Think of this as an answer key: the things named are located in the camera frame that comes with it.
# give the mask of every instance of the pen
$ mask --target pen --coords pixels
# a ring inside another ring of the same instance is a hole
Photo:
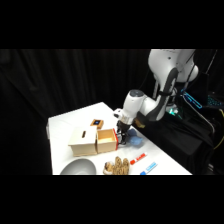
[[[146,174],[148,174],[149,172],[151,172],[155,167],[157,167],[158,164],[153,163],[151,164],[149,167],[147,167],[143,172],[140,173],[141,176],[144,176]]]

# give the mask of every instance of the cardboard box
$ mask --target cardboard box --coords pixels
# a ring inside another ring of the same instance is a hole
[[[75,128],[69,141],[73,156],[96,155],[116,151],[118,139],[114,129],[98,130],[96,126]]]

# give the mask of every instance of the black curtain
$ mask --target black curtain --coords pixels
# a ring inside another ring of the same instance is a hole
[[[197,52],[201,69],[215,49]],[[98,102],[123,107],[130,89],[149,96],[154,78],[148,73],[150,49],[1,49],[0,174],[51,174],[48,118]],[[210,69],[213,91],[224,94],[218,51]]]

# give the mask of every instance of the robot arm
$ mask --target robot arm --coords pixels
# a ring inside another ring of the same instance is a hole
[[[186,82],[196,78],[198,68],[194,66],[195,49],[160,49],[152,50],[149,56],[149,67],[160,86],[156,100],[146,96],[141,90],[131,90],[125,100],[123,110],[117,109],[114,116],[119,119],[118,132],[121,131],[125,143],[127,131],[133,124],[137,113],[141,112],[149,121],[159,121],[166,112],[166,106],[173,93],[175,83]]]

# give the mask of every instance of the gray bowl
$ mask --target gray bowl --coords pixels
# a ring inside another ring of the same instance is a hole
[[[66,166],[60,175],[96,175],[96,167],[90,160],[78,159]]]

